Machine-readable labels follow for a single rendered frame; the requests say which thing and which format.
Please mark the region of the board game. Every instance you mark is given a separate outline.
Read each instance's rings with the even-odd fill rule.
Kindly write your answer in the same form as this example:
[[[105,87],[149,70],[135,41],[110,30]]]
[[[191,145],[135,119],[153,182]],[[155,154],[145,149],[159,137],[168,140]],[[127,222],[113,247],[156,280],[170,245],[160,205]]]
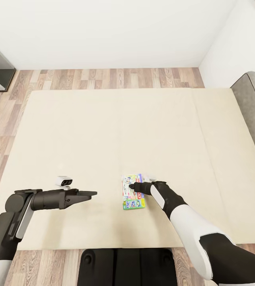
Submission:
[[[141,174],[121,175],[123,209],[145,208],[144,194],[137,193],[134,189],[130,189],[130,184],[142,183]]]

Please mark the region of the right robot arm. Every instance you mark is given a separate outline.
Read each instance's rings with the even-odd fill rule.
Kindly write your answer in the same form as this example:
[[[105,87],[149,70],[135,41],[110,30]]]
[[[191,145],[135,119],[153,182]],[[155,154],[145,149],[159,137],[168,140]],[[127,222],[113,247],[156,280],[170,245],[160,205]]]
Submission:
[[[166,182],[144,174],[128,187],[152,195],[174,226],[187,255],[205,279],[218,286],[255,286],[255,254],[242,249],[177,195]]]

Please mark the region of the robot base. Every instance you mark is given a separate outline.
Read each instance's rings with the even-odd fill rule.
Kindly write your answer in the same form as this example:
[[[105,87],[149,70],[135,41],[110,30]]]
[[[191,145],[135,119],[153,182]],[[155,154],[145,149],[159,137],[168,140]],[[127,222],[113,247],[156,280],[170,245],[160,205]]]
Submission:
[[[172,249],[83,249],[77,286],[178,286]]]

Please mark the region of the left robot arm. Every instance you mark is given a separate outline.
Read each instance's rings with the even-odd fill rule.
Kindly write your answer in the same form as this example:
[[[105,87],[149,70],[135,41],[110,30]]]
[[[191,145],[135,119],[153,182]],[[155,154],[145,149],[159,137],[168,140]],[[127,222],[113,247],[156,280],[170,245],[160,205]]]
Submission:
[[[73,179],[56,176],[57,190],[21,189],[6,201],[6,212],[0,215],[0,286],[4,286],[10,266],[25,235],[34,211],[66,209],[70,205],[91,200],[96,191],[70,189]]]

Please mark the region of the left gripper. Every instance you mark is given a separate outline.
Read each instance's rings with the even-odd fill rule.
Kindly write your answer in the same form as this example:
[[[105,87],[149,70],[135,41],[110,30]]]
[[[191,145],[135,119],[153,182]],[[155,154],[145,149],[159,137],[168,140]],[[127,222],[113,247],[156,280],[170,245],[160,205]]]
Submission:
[[[74,188],[70,190],[49,190],[44,196],[43,204],[46,210],[66,209],[70,205],[91,200],[91,196],[97,195],[96,191],[79,191]]]

